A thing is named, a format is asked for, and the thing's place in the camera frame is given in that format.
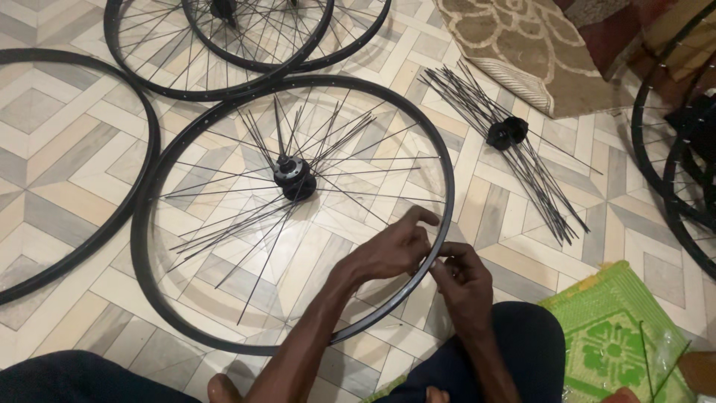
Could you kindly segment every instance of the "partially laced wheel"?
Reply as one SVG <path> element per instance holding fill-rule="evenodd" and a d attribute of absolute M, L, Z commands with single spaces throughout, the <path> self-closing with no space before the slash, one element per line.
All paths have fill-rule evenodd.
<path fill-rule="evenodd" d="M 644 80 L 632 112 L 632 144 L 639 169 L 664 198 L 669 228 L 694 261 L 716 278 L 716 52 L 702 53 L 702 64 L 680 83 L 681 96 L 669 102 L 659 96 L 657 79 L 665 61 L 691 32 L 711 32 L 706 6 L 664 48 Z"/>
<path fill-rule="evenodd" d="M 17 330 L 132 215 L 160 155 L 160 134 L 142 88 L 101 60 L 4 49 L 0 68 L 11 73 L 0 88 L 8 95 L 0 128 L 12 140 L 0 144 L 0 214 L 11 218 L 0 229 L 0 248 L 11 257 L 0 262 L 0 321 Z M 87 92 L 129 122 L 130 133 L 78 107 Z"/>
<path fill-rule="evenodd" d="M 286 48 L 280 62 L 261 72 L 228 62 L 212 49 L 233 52 L 250 47 L 252 38 L 271 42 L 273 37 L 263 35 L 265 27 L 259 24 L 241 25 L 237 32 L 221 19 L 205 20 L 204 16 L 212 15 L 216 9 L 213 3 L 187 5 L 200 20 L 194 29 L 181 0 L 109 0 L 105 7 L 105 40 L 115 61 L 150 90 L 180 100 L 224 100 L 293 72 L 328 29 L 333 1 L 326 0 L 322 8 L 312 10 L 315 21 L 302 31 L 300 46 Z M 206 37 L 198 37 L 198 33 L 211 40 L 204 42 Z"/>
<path fill-rule="evenodd" d="M 707 161 L 702 155 L 693 152 L 692 147 L 686 147 L 683 155 L 674 160 L 679 165 L 673 178 L 678 185 L 675 188 L 672 182 L 664 181 L 663 176 L 667 157 L 674 142 L 679 136 L 684 136 L 693 120 L 703 119 L 705 116 L 704 102 L 708 102 L 705 100 L 708 97 L 703 94 L 707 90 L 706 83 L 713 78 L 716 70 L 716 59 L 711 54 L 703 65 L 693 69 L 690 80 L 684 81 L 686 85 L 683 86 L 684 90 L 679 100 L 671 100 L 671 103 L 665 101 L 654 87 L 661 85 L 659 76 L 663 75 L 665 61 L 677 50 L 688 47 L 687 44 L 682 43 L 685 38 L 692 32 L 716 29 L 716 25 L 705 20 L 714 10 L 716 10 L 716 1 L 708 4 L 694 16 L 664 46 L 639 89 L 634 101 L 631 123 L 634 155 L 644 178 L 660 196 L 666 197 L 672 193 L 676 195 L 669 208 L 678 209 L 680 214 L 710 229 L 716 229 L 716 216 L 705 214 L 699 205 L 699 197 L 694 196 L 706 180 L 704 175 L 709 174 L 705 171 Z M 692 49 L 692 52 L 703 51 Z"/>
<path fill-rule="evenodd" d="M 413 275 L 364 284 L 332 343 L 377 322 L 425 275 L 453 209 L 435 127 L 353 77 L 290 77 L 220 103 L 151 177 L 132 220 L 142 291 L 181 333 L 240 354 L 273 354 L 334 264 L 420 205 L 441 218 L 430 254 Z"/>
<path fill-rule="evenodd" d="M 319 23 L 325 0 L 182 0 L 196 36 L 223 59 L 270 72 L 305 43 Z M 326 34 L 294 72 L 338 63 L 378 33 L 391 0 L 337 0 Z M 233 44 L 226 46 L 226 36 Z"/>
<path fill-rule="evenodd" d="M 676 137 L 664 165 L 663 180 L 669 228 L 694 261 L 716 279 L 716 233 L 702 224 L 716 218 L 714 105 L 716 103 L 710 101 L 705 110 L 693 115 Z M 695 213 L 683 214 L 682 203 L 688 204 Z"/>

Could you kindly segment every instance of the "foot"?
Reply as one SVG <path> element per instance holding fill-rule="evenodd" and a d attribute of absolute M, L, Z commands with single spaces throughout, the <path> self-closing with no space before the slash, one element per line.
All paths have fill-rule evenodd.
<path fill-rule="evenodd" d="M 238 389 L 226 374 L 212 376 L 206 385 L 206 393 L 209 395 L 209 403 L 241 403 L 243 401 Z"/>

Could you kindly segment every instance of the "black hub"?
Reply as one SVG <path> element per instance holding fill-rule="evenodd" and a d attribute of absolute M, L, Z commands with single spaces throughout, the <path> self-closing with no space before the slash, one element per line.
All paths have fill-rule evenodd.
<path fill-rule="evenodd" d="M 527 137 L 527 130 L 527 122 L 510 116 L 503 122 L 497 122 L 490 126 L 486 143 L 499 151 L 504 151 L 510 148 L 513 143 L 521 143 Z"/>
<path fill-rule="evenodd" d="M 292 202 L 308 199 L 316 191 L 316 178 L 311 167 L 296 156 L 279 156 L 274 165 L 274 182 L 283 190 L 284 197 Z"/>
<path fill-rule="evenodd" d="M 236 0 L 212 0 L 211 15 L 224 20 L 230 27 L 236 28 L 236 18 L 233 13 L 236 12 Z"/>

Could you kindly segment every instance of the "person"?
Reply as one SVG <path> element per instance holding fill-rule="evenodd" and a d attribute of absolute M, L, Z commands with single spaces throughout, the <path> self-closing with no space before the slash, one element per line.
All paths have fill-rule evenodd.
<path fill-rule="evenodd" d="M 211 403 L 305 402 L 339 317 L 358 287 L 414 272 L 431 250 L 438 218 L 412 207 L 340 260 L 245 397 L 225 374 L 208 383 Z M 493 305 L 492 276 L 471 245 L 444 242 L 430 274 L 455 336 L 416 366 L 379 403 L 560 402 L 565 342 L 547 310 Z M 177 402 L 197 400 L 84 351 L 60 351 L 0 371 L 3 402 Z"/>

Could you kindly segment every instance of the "black fabric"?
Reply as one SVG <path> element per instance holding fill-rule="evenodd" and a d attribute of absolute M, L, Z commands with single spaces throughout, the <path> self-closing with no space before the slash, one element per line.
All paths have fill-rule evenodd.
<path fill-rule="evenodd" d="M 528 303 L 493 306 L 493 327 L 524 403 L 558 403 L 564 380 L 564 335 L 547 310 Z M 450 393 L 450 403 L 483 402 L 473 368 L 453 337 L 377 403 L 422 403 L 425 388 Z M 0 402 L 198 403 L 87 351 L 60 351 L 0 371 Z"/>
<path fill-rule="evenodd" d="M 554 316 L 530 303 L 497 303 L 493 328 L 522 402 L 561 402 L 566 352 L 564 333 Z M 428 386 L 447 391 L 450 403 L 485 401 L 457 336 L 415 367 L 404 384 L 375 403 L 422 403 Z"/>
<path fill-rule="evenodd" d="M 0 371 L 3 403 L 200 403 L 88 351 L 60 351 Z"/>

